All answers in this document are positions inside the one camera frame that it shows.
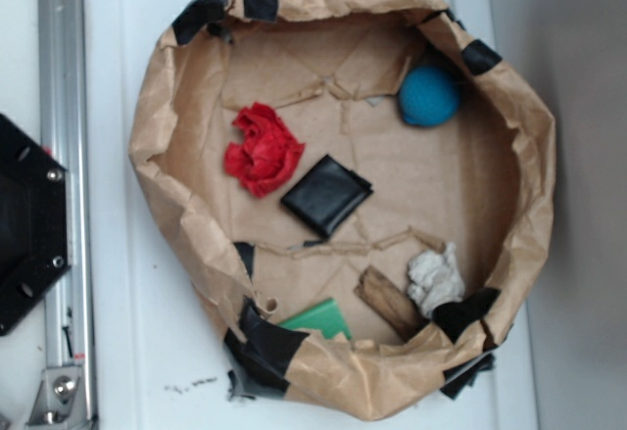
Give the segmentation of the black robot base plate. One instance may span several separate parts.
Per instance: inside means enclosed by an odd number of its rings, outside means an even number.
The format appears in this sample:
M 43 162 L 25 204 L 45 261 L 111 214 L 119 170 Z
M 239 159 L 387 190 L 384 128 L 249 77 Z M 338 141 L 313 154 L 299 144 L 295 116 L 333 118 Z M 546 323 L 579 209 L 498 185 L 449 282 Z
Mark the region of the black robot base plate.
M 1 334 L 69 269 L 66 170 L 1 117 Z

